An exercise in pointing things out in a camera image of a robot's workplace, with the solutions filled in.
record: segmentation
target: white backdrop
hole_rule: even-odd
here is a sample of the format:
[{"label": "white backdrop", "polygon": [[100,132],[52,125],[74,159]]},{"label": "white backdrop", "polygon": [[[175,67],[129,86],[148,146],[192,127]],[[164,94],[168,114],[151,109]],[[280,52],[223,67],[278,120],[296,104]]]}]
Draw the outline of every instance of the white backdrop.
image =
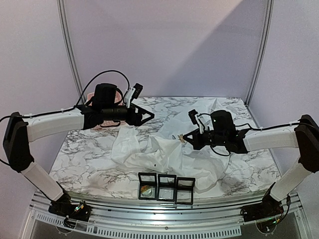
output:
[{"label": "white backdrop", "polygon": [[[2,1],[0,7],[0,118],[12,112],[41,113],[75,104],[77,92],[65,51],[56,0]],[[0,158],[6,161],[0,124]],[[49,170],[65,133],[30,144]],[[35,190],[21,174],[0,163],[0,238],[17,239]]]},{"label": "white backdrop", "polygon": [[[261,126],[311,115],[319,123],[319,2],[275,1],[264,60],[251,102]],[[286,170],[296,161],[297,149],[274,150]],[[319,238],[319,173],[298,188],[313,238]]]},{"label": "white backdrop", "polygon": [[[68,0],[66,15],[80,78],[85,85],[98,72],[117,69],[132,83],[144,85],[144,96],[244,98],[266,3]],[[105,81],[126,88],[116,74],[97,82]]]}]

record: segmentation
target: pink basket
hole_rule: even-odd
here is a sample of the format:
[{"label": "pink basket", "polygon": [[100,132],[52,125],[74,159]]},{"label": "pink basket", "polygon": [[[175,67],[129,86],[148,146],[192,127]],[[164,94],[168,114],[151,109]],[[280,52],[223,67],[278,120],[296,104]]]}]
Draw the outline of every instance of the pink basket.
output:
[{"label": "pink basket", "polygon": [[[94,96],[94,92],[88,93],[88,95],[87,95],[87,101],[89,101],[93,96]],[[118,102],[120,99],[121,99],[120,93],[116,92],[115,102]],[[113,121],[104,121],[101,125],[102,125],[102,126],[111,126],[111,125],[116,126],[117,124],[118,124],[118,123],[114,123]],[[93,129],[101,129],[101,127],[98,125],[98,126],[95,126]]]}]

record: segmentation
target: marble tabletop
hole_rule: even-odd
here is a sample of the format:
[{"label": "marble tabletop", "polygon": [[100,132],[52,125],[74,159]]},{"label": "marble tabletop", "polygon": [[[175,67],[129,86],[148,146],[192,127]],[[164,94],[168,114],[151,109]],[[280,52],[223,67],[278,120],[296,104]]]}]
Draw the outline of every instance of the marble tabletop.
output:
[{"label": "marble tabletop", "polygon": [[[198,101],[209,103],[212,97],[147,97],[134,101],[155,114],[155,119],[137,127],[137,138],[146,145],[150,134],[158,132],[165,122]],[[235,113],[234,123],[255,125],[243,101],[239,98],[217,98],[225,110]],[[73,130],[67,137],[52,166],[50,175],[62,187],[74,193],[92,197],[137,199],[138,170],[123,170],[111,160],[112,145],[119,127]],[[248,154],[231,154],[228,167],[216,186],[194,198],[238,196],[266,190],[280,177],[269,150]]]}]

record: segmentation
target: black frame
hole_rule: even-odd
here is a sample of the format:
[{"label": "black frame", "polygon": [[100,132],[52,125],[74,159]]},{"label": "black frame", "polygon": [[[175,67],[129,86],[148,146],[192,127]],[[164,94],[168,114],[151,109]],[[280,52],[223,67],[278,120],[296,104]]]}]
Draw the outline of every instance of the black frame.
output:
[{"label": "black frame", "polygon": [[[143,181],[141,176],[153,176],[154,181]],[[139,186],[139,199],[140,200],[156,200],[158,196],[158,182],[157,182],[157,175],[156,173],[139,173],[139,180],[140,180],[140,186]],[[154,187],[154,197],[142,197],[141,189],[143,186],[149,185],[151,187]]]},{"label": "black frame", "polygon": [[[190,186],[178,185],[179,181],[191,181],[192,184]],[[195,178],[178,177],[177,181],[176,181],[175,204],[193,205],[193,202],[194,202],[194,186],[195,186]],[[189,191],[189,192],[191,192],[190,202],[179,202],[178,198],[177,198],[178,191]]]},{"label": "black frame", "polygon": [[[161,178],[173,178],[174,181],[169,183],[169,182],[161,182],[160,179]],[[173,175],[173,174],[159,174],[158,175],[158,179],[159,179],[159,186],[158,186],[158,193],[157,193],[157,201],[165,201],[165,202],[175,202],[176,200],[176,179],[177,176]],[[161,188],[170,188],[173,189],[173,198],[172,199],[160,199],[160,189]]]}]

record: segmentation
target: crumpled white sheet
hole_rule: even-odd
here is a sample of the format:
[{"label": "crumpled white sheet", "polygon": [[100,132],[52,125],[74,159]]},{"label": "crumpled white sheet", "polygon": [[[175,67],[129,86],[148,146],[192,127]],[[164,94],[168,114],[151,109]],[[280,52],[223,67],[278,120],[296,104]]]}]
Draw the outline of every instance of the crumpled white sheet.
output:
[{"label": "crumpled white sheet", "polygon": [[[197,193],[206,192],[215,186],[227,169],[230,156],[220,156],[206,146],[202,150],[193,150],[189,143],[181,143],[178,135],[186,134],[197,128],[188,117],[188,112],[196,109],[199,113],[211,113],[223,109],[217,99],[210,105],[200,101],[185,109],[164,123],[156,134],[151,134],[145,151],[141,150],[136,130],[131,126],[121,127],[113,143],[111,159],[118,165],[128,168],[154,170],[182,177],[196,178]],[[214,148],[221,154],[228,154],[224,147]]]}]

